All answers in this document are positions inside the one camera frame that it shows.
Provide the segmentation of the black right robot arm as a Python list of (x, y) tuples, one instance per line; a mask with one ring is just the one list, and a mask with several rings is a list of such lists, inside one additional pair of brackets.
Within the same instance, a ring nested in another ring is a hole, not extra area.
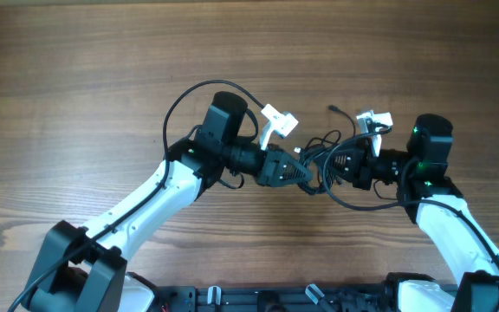
[(364, 113), (361, 133), (330, 147), (324, 179), (344, 179), (368, 190), (374, 180), (397, 186), (394, 206), (435, 244), (457, 284), (445, 292), (427, 275), (391, 273), (383, 303), (393, 311), (499, 311), (499, 249), (470, 213), (447, 176), (452, 124), (435, 114), (417, 117), (404, 151), (381, 148), (392, 129), (389, 114)]

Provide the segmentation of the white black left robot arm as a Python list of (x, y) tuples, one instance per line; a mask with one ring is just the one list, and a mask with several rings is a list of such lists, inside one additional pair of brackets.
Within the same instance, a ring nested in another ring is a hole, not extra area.
[(204, 121), (167, 147), (155, 173), (112, 209), (81, 226), (61, 221), (42, 242), (23, 293), (10, 309), (28, 311), (154, 311), (156, 289), (126, 270), (139, 248), (164, 222), (220, 181), (224, 170), (279, 187), (311, 179), (289, 153), (270, 144), (298, 121), (267, 104), (268, 123), (252, 136), (239, 133), (247, 102), (215, 93)]

